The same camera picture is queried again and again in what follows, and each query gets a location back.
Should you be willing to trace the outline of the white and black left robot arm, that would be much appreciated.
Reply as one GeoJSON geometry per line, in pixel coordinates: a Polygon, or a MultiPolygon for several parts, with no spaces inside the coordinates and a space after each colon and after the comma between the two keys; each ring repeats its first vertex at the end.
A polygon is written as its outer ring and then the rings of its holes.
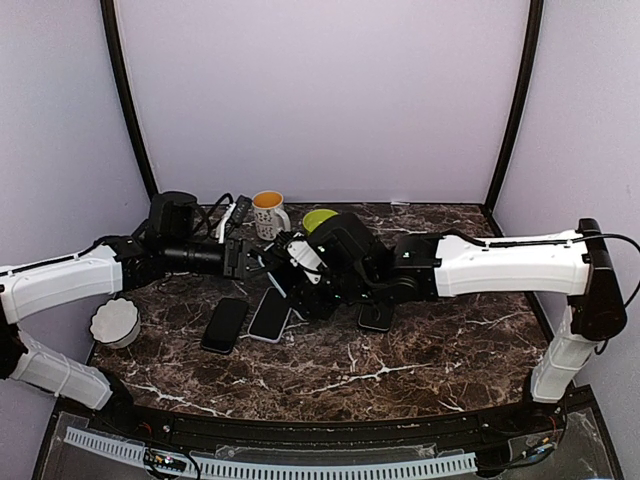
{"type": "Polygon", "coordinates": [[[98,295],[136,290],[168,273],[198,273],[243,279],[247,259],[257,253],[249,241],[234,239],[252,206],[231,200],[221,220],[211,223],[197,198],[169,191],[153,196],[149,215],[130,236],[111,235],[87,249],[1,271],[1,377],[35,386],[54,396],[101,411],[120,436],[141,427],[122,382],[104,370],[81,364],[34,340],[20,320],[53,307],[98,295]]]}

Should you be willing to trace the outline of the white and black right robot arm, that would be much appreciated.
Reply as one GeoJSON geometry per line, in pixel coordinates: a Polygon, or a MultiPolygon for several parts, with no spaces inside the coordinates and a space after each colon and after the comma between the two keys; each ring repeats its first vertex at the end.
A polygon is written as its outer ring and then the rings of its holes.
{"type": "Polygon", "coordinates": [[[533,237],[474,238],[458,230],[412,233],[386,246],[353,213],[337,214],[309,234],[279,233],[254,253],[274,286],[307,320],[340,305],[360,306],[360,327],[386,332],[395,306],[484,292],[551,292],[566,297],[559,331],[510,413],[521,434],[534,432],[598,345],[627,325],[627,307],[596,220],[533,237]]]}

